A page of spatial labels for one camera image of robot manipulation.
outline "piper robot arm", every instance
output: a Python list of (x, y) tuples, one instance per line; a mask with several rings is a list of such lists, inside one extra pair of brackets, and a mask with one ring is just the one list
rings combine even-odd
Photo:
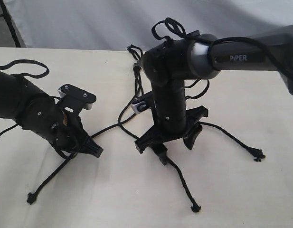
[[(155, 27), (161, 23), (183, 39), (159, 37)], [(209, 80), (221, 70), (278, 71), (293, 95), (293, 25), (248, 38), (225, 39), (199, 31), (186, 34), (170, 18), (157, 25), (152, 29), (154, 37), (166, 41), (142, 57), (152, 91), (132, 104), (137, 114), (150, 108), (154, 120), (154, 126), (135, 142), (140, 153), (151, 147), (166, 164), (164, 142), (183, 138), (186, 147), (193, 148), (202, 131), (198, 122), (208, 116), (208, 110), (203, 106), (186, 110), (184, 80)]]

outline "gray floor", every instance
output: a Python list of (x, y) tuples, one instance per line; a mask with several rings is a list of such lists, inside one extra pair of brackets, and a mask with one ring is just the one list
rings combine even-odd
[(4, 18), (0, 18), (0, 47), (15, 47), (12, 36), (9, 32), (8, 26), (4, 20)]

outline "table surface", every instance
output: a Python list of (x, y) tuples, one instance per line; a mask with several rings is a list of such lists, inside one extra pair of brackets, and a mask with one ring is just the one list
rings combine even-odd
[[(64, 84), (96, 94), (93, 108), (80, 114), (90, 134), (116, 123), (133, 95), (134, 61), (126, 52), (0, 48), (0, 65), (19, 58), (50, 68), (47, 77), (30, 79), (50, 95), (58, 95)], [(6, 72), (24, 71), (41, 70), (20, 65)], [(144, 74), (142, 79), (148, 91)], [(197, 94), (205, 84), (187, 94)], [(202, 206), (199, 213), (192, 213), (176, 171), (150, 149), (139, 154), (120, 129), (95, 139), (104, 148), (99, 159), (79, 154), (30, 206), (27, 193), (62, 159), (45, 140), (18, 127), (0, 138), (0, 228), (293, 227), (293, 96), (278, 73), (221, 72), (204, 97), (187, 102), (188, 108), (200, 105), (209, 110), (203, 121), (261, 148), (267, 158), (254, 162), (234, 141), (206, 126), (192, 151), (182, 140), (166, 143)], [(13, 124), (0, 119), (0, 131)], [(148, 111), (126, 124), (139, 136), (151, 126)]]

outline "white table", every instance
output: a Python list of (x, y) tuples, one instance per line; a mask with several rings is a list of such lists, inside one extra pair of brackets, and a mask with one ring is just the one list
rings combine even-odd
[[(58, 95), (67, 83), (96, 94), (92, 110), (81, 113), (90, 134), (116, 123), (133, 95), (133, 59), (126, 52), (0, 48), (0, 65), (19, 58), (50, 68), (44, 79), (29, 78), (50, 95)], [(40, 69), (21, 65), (7, 72), (22, 71)], [(144, 75), (143, 83), (148, 91)], [(99, 159), (79, 154), (30, 206), (27, 193), (62, 159), (45, 140), (18, 127), (0, 138), (0, 228), (293, 227), (293, 96), (279, 75), (224, 71), (211, 80), (204, 97), (187, 104), (204, 105), (209, 118), (203, 121), (225, 127), (267, 156), (254, 162), (247, 151), (208, 127), (192, 151), (182, 140), (166, 143), (201, 212), (191, 212), (176, 171), (163, 166), (150, 149), (140, 155), (120, 129), (95, 139), (104, 148)], [(0, 131), (13, 124), (0, 119)], [(151, 126), (150, 112), (126, 125), (139, 136)]]

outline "white backdrop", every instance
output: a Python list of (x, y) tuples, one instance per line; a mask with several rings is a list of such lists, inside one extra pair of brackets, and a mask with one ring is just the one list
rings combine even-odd
[(219, 38), (293, 24), (293, 0), (5, 0), (27, 47), (125, 50), (158, 43), (166, 17)]

